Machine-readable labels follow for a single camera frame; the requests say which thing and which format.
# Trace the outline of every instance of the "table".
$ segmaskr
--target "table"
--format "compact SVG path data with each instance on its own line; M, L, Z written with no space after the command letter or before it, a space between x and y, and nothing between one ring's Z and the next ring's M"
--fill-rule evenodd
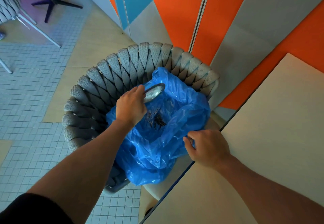
M324 206L324 74L287 54L222 134L257 173ZM235 189L194 163L144 224L256 223Z

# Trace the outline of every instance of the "forearm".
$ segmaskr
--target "forearm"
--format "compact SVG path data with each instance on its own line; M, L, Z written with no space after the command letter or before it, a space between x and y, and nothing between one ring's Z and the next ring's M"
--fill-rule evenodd
M77 223L85 223L108 179L130 124L114 121L101 135L51 169L28 192L50 198Z
M259 224L324 220L322 206L253 172L233 156L215 169L235 188Z

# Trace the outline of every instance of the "trash bag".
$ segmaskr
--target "trash bag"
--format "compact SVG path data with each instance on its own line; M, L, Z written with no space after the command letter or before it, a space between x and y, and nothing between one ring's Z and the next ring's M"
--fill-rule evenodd
M116 162L135 185L160 183L176 158L187 154L182 138L203 129L210 116L207 98L179 78L159 67L148 89L164 83L164 91L146 103L148 112L130 131L117 152ZM108 126L116 119L116 107L107 113Z

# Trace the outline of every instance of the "black sleeve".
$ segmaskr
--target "black sleeve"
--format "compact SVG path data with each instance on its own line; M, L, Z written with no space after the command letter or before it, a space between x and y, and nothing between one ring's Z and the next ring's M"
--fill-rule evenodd
M33 193L17 197L0 213L0 223L71 223L72 220L52 200Z

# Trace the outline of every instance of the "gray wall panel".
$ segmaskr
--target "gray wall panel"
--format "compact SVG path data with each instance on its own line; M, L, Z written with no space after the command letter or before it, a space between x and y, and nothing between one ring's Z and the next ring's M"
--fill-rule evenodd
M244 0L211 63L216 107L322 0Z

